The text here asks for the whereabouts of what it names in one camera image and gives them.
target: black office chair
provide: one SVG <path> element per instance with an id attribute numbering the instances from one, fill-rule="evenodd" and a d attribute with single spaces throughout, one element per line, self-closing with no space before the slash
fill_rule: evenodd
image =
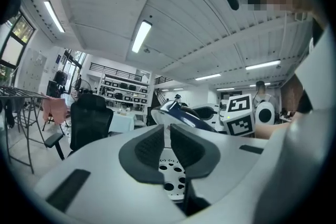
<path id="1" fill-rule="evenodd" d="M 106 108 L 105 99 L 93 94 L 83 94 L 71 105 L 71 143 L 69 156 L 81 147 L 108 136 L 113 118 L 113 111 Z M 48 148 L 55 146 L 63 160 L 63 152 L 59 145 L 63 134 L 56 133 L 46 139 Z"/>
<path id="2" fill-rule="evenodd" d="M 147 121 L 146 121 L 147 126 L 156 125 L 156 122 L 154 121 L 154 119 L 152 117 L 151 111 L 152 111 L 152 108 L 150 106 L 147 107 Z"/>

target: ceiling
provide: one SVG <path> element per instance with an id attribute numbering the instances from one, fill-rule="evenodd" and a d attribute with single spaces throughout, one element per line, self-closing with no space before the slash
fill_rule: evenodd
<path id="1" fill-rule="evenodd" d="M 38 22 L 52 31 L 55 44 L 216 88 L 248 86 L 259 79 L 280 85 L 311 38 L 309 17 L 301 22 L 291 13 L 253 11 L 244 5 L 234 11 L 227 0 L 50 0 L 66 30 L 60 33 L 43 1 L 25 3 L 31 13 L 39 11 Z M 153 27 L 136 54 L 131 47 L 144 19 Z M 282 60 L 278 68 L 245 70 L 277 59 Z M 221 76 L 194 79 L 215 73 Z"/>

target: pink cloth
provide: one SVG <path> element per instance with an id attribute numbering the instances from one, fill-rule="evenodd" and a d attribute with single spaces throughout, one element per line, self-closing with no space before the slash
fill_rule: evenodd
<path id="1" fill-rule="evenodd" d="M 43 93 L 41 94 L 47 97 L 46 99 L 43 99 L 42 103 L 43 119 L 47 121 L 49 114 L 51 114 L 54 118 L 55 124 L 63 123 L 66 119 L 68 112 L 65 99 L 50 97 Z"/>

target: black and white cube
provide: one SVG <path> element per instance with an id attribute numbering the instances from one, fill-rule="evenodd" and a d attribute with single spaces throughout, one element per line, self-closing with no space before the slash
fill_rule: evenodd
<path id="1" fill-rule="evenodd" d="M 227 134 L 233 136 L 245 136 L 254 133 L 255 122 L 251 94 L 229 98 L 224 125 Z"/>

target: fluorescent light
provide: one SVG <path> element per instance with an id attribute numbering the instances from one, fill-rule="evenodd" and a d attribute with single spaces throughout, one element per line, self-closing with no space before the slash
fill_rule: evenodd
<path id="1" fill-rule="evenodd" d="M 206 77 L 197 78 L 196 80 L 216 78 L 216 77 L 220 77 L 220 75 L 221 74 L 210 75 L 210 76 L 206 76 Z"/>
<path id="2" fill-rule="evenodd" d="M 51 5 L 51 2 L 48 0 L 48 1 L 44 1 L 44 4 L 46 5 L 47 7 L 47 10 L 49 11 L 49 14 L 51 16 L 51 18 L 53 19 L 54 23 L 56 24 L 58 30 L 62 33 L 65 32 L 63 26 L 61 25 L 59 19 L 57 18 L 56 14 L 55 14 L 55 11 L 53 9 L 53 6 Z"/>
<path id="3" fill-rule="evenodd" d="M 271 85 L 271 83 L 270 82 L 268 82 L 268 83 L 265 83 L 265 85 L 266 86 L 268 86 L 268 85 Z"/>
<path id="4" fill-rule="evenodd" d="M 255 66 L 246 67 L 246 70 L 251 70 L 251 69 L 256 69 L 256 68 L 261 68 L 261 67 L 276 66 L 276 65 L 279 65 L 280 63 L 281 63 L 280 60 L 276 60 L 276 61 L 272 61 L 272 62 L 260 63 L 260 64 L 255 65 Z"/>
<path id="5" fill-rule="evenodd" d="M 217 91 L 230 91 L 234 90 L 235 88 L 226 88 L 226 89 L 217 89 Z"/>
<path id="6" fill-rule="evenodd" d="M 143 41 L 145 40 L 149 30 L 151 29 L 152 27 L 152 24 L 147 22 L 146 20 L 143 20 L 141 25 L 140 25 L 140 28 L 139 28 L 139 31 L 136 35 L 136 38 L 135 38 L 135 41 L 134 41 L 134 44 L 133 44 L 133 47 L 132 47 L 132 51 L 138 53 L 138 51 L 140 50 L 140 47 L 143 43 Z"/>

